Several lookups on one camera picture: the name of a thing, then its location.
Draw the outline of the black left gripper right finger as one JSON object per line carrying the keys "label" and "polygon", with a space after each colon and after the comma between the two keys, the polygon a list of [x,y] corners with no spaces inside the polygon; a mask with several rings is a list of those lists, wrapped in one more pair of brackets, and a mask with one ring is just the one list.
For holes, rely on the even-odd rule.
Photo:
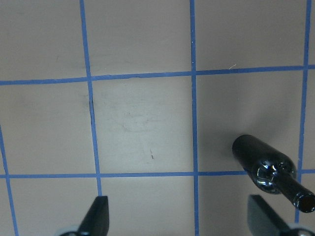
{"label": "black left gripper right finger", "polygon": [[260,195],[249,195],[248,228],[253,236],[284,236],[290,227]]}

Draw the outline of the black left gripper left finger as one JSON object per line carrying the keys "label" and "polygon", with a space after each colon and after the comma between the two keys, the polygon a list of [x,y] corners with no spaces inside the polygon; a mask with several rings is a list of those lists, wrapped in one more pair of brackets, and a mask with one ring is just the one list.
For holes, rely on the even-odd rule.
{"label": "black left gripper left finger", "polygon": [[107,196],[94,199],[78,230],[78,236],[106,236],[109,232],[109,204]]}

